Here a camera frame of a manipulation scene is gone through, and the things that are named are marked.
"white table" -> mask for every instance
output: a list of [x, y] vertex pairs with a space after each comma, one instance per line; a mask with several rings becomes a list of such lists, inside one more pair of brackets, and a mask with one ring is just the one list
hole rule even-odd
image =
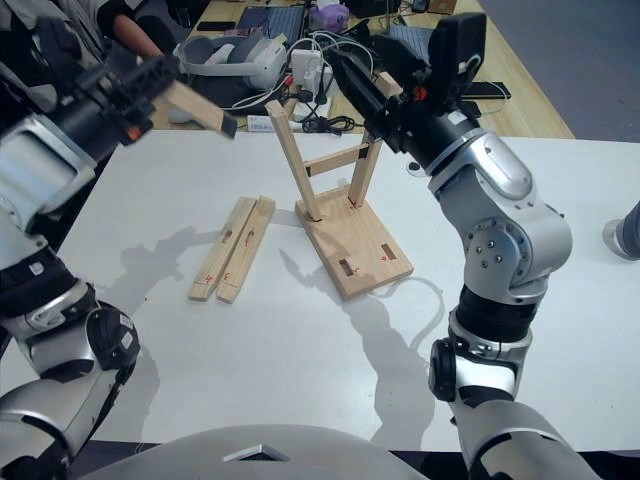
[[[360, 140], [297, 138], [307, 158]], [[553, 275], [533, 323], [519, 400], [577, 449], [639, 449], [640, 263], [610, 253], [601, 229], [640, 196], [640, 145], [507, 141], [574, 233], [571, 259]], [[166, 442], [214, 427], [294, 423], [389, 449], [458, 450], [449, 408], [427, 388], [424, 359], [446, 335], [463, 256], [426, 180], [409, 176], [407, 161], [385, 147], [368, 198], [417, 280], [386, 298], [342, 303], [293, 213], [299, 194], [275, 135], [231, 142], [154, 131], [118, 150], [61, 249], [71, 270], [133, 315], [144, 344], [94, 438]], [[345, 167], [315, 177], [316, 191], [350, 176]], [[277, 211], [238, 299], [189, 301], [235, 201], [258, 195], [274, 198]], [[420, 332], [422, 342], [412, 345]], [[2, 392], [34, 378], [15, 346], [0, 373]]]

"wooden leg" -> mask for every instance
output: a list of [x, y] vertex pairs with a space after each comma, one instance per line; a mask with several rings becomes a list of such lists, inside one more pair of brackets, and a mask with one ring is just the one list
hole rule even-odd
[[[367, 140], [367, 137], [368, 133], [365, 132], [365, 141]], [[349, 200], [351, 200], [351, 203], [356, 208], [360, 208], [362, 206], [362, 203], [367, 196], [367, 190], [369, 190], [373, 170], [376, 168], [380, 148], [382, 148], [382, 140], [370, 143], [367, 156], [362, 160], [358, 160], [356, 163], [356, 168], [353, 171], [353, 178], [351, 179], [351, 187], [349, 188]]]
[[241, 197], [233, 208], [227, 223], [224, 224], [220, 235], [211, 247], [209, 255], [198, 272], [189, 290], [191, 300], [206, 301], [218, 285], [222, 270], [226, 267], [233, 249], [238, 243], [240, 232], [244, 228], [251, 214], [256, 200], [254, 198]]
[[270, 198], [260, 197], [256, 202], [220, 280], [220, 286], [216, 291], [219, 300], [233, 303], [238, 296], [275, 209], [276, 202]]
[[217, 105], [180, 82], [173, 82], [163, 94], [170, 105], [190, 113], [200, 125], [233, 138], [238, 122]]
[[318, 206], [318, 202], [316, 202], [311, 182], [309, 181], [309, 177], [307, 176], [307, 172], [304, 168], [302, 155], [300, 154], [296, 140], [293, 137], [293, 132], [289, 125], [289, 119], [287, 118], [284, 108], [282, 108], [280, 102], [272, 100], [267, 103], [266, 109], [269, 117], [271, 118], [271, 122], [273, 123], [273, 127], [276, 130], [282, 149], [284, 150], [284, 155], [287, 157], [289, 167], [291, 167], [291, 172], [293, 173], [293, 178], [296, 180], [298, 190], [300, 190], [302, 200], [304, 200], [309, 216], [316, 222], [322, 220], [320, 207]]
[[363, 143], [355, 147], [345, 148], [331, 155], [309, 160], [305, 162], [304, 168], [307, 171], [307, 175], [313, 177], [314, 175], [328, 172], [334, 168], [344, 167], [357, 161], [358, 158], [360, 158], [360, 152], [365, 148], [369, 148], [369, 144]]
[[392, 95], [400, 95], [402, 93], [402, 87], [396, 83], [389, 72], [382, 72], [376, 80], [376, 87], [389, 98]]

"keyboard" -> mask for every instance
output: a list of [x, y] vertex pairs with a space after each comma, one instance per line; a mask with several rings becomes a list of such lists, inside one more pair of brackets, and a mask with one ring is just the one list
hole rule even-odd
[[291, 45], [302, 35], [304, 7], [245, 7], [237, 29], [262, 27], [266, 37], [287, 37]]
[[403, 40], [413, 53], [419, 58], [429, 63], [429, 38], [431, 38], [430, 28], [406, 27], [404, 25], [391, 25], [389, 34], [393, 38]]

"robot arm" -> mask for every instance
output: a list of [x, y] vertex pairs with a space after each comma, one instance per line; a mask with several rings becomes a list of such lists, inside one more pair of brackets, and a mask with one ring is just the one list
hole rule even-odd
[[485, 30], [481, 14], [442, 20], [430, 65], [397, 40], [373, 37], [403, 88], [388, 100], [357, 60], [338, 51], [328, 57], [367, 130], [410, 153], [431, 177], [429, 189], [462, 240], [464, 286], [448, 338], [433, 345], [429, 384], [451, 406], [471, 477], [598, 478], [540, 414], [514, 401], [529, 325], [572, 239], [528, 168], [457, 108], [482, 64]]
[[132, 321], [97, 300], [31, 224], [63, 207], [116, 145], [151, 128], [149, 99], [176, 72], [163, 57], [122, 80], [96, 67], [51, 118], [31, 116], [1, 139], [0, 327], [40, 377], [0, 398], [1, 478], [65, 478], [133, 372]]

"wooden desk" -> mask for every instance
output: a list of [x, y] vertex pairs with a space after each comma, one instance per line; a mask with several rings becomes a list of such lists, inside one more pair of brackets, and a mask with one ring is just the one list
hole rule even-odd
[[[270, 5], [290, 5], [298, 3], [291, 0], [273, 0]], [[224, 2], [212, 1], [202, 14], [200, 21], [230, 20], [238, 21], [245, 6], [264, 5], [263, 2]], [[456, 13], [483, 12], [477, 0], [458, 0]], [[443, 15], [424, 13], [408, 15], [405, 20], [410, 26], [435, 28]], [[350, 23], [355, 24], [359, 19], [351, 17]], [[372, 30], [381, 29], [384, 21], [373, 18], [369, 23]], [[194, 28], [191, 35], [202, 35]], [[558, 114], [549, 99], [542, 92], [535, 80], [529, 75], [517, 55], [513, 52], [504, 37], [500, 34], [491, 19], [487, 19], [487, 42], [485, 61], [478, 74], [478, 79], [502, 81], [511, 91], [512, 98], [506, 102], [504, 108], [496, 113], [483, 115], [480, 124], [485, 128], [495, 130], [499, 135], [516, 137], [543, 138], [574, 138], [562, 117]], [[503, 105], [503, 100], [480, 100], [478, 105], [482, 111], [493, 111]], [[362, 123], [362, 117], [353, 106], [338, 94], [331, 107], [331, 116], [348, 115]], [[154, 125], [159, 129], [197, 129], [196, 124], [175, 125], [167, 119], [167, 108], [162, 106], [153, 117]]]

